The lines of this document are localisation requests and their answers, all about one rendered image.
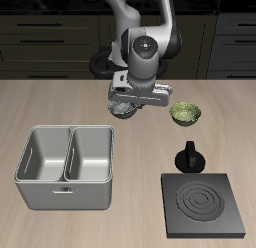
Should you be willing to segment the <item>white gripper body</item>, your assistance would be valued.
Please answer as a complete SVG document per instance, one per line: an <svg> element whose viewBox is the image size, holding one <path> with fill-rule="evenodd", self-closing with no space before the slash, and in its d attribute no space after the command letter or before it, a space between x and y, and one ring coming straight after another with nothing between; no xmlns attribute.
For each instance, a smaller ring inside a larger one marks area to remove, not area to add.
<svg viewBox="0 0 256 248"><path fill-rule="evenodd" d="M152 93L144 96L137 96L117 92L112 86L109 87L108 99L110 101L130 102L141 105L152 105L166 107L173 89L168 85L156 84Z"/></svg>

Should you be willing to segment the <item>green bowl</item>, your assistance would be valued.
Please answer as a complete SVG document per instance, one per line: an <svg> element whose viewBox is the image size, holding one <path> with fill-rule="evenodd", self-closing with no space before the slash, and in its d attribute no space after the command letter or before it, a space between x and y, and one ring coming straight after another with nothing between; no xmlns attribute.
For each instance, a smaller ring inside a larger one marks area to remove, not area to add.
<svg viewBox="0 0 256 248"><path fill-rule="evenodd" d="M201 110L190 102L178 102L171 106L169 113L175 123L188 127L195 124L201 117Z"/></svg>

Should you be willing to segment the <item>black bowl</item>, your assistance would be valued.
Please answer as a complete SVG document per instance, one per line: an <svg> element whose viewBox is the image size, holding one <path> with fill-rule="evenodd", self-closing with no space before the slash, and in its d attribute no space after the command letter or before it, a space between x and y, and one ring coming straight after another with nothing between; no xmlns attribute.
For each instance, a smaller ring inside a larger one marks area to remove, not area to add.
<svg viewBox="0 0 256 248"><path fill-rule="evenodd" d="M130 102L110 101L109 112L119 119L128 119L137 112L138 105Z"/></svg>

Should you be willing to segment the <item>round black stove knob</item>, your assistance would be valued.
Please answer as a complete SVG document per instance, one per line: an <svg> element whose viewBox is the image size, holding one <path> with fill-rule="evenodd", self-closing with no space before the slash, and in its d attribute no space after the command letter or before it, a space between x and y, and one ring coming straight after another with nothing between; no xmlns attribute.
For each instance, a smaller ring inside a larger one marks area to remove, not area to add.
<svg viewBox="0 0 256 248"><path fill-rule="evenodd" d="M205 164L204 156L195 149L193 141L187 141L185 149L175 157L175 166L183 173L201 173Z"/></svg>

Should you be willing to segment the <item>dark grey stove plate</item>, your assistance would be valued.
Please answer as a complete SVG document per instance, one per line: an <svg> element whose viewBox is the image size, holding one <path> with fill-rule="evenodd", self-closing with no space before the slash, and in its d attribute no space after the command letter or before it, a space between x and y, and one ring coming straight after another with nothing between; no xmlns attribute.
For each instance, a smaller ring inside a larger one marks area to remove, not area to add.
<svg viewBox="0 0 256 248"><path fill-rule="evenodd" d="M168 238L243 238L246 234L224 173L163 173Z"/></svg>

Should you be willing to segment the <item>dark grey kitchen cupboard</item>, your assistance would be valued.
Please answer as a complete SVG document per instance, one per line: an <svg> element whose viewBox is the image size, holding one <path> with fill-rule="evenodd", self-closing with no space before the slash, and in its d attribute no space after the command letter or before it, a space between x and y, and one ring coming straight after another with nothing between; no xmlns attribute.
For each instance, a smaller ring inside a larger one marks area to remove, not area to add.
<svg viewBox="0 0 256 248"><path fill-rule="evenodd" d="M225 13L217 18L207 78L232 80L228 75L256 75L256 43L235 43L237 39L256 40L256 13Z"/></svg>

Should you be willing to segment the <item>dark brown kitchen cupboard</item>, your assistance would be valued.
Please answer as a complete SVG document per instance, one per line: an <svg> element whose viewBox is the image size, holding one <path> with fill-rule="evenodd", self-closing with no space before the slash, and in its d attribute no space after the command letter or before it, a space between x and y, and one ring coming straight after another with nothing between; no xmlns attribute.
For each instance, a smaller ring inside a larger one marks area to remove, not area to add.
<svg viewBox="0 0 256 248"><path fill-rule="evenodd" d="M179 54L167 62L164 79L204 79L214 36L214 15L178 15L182 37ZM61 23L61 27L17 26L18 23ZM0 16L0 79L28 75L68 75L92 79L89 61L115 40L111 15ZM22 39L64 40L64 43L20 43Z"/></svg>

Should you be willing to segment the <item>white two-bin basket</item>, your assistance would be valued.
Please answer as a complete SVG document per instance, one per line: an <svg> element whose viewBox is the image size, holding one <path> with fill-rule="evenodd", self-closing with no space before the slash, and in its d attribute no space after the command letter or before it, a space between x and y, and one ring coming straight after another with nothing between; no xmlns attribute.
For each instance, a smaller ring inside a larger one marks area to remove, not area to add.
<svg viewBox="0 0 256 248"><path fill-rule="evenodd" d="M31 210L106 210L111 204L114 128L37 125L13 179Z"/></svg>

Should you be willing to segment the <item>black kitchen countertop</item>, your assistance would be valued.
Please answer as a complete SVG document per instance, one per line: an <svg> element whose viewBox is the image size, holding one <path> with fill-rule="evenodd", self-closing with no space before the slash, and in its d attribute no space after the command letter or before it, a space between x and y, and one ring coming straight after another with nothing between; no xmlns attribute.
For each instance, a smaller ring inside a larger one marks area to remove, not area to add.
<svg viewBox="0 0 256 248"><path fill-rule="evenodd" d="M174 0L176 15L256 13L256 0ZM0 0L0 15L113 15L105 0Z"/></svg>

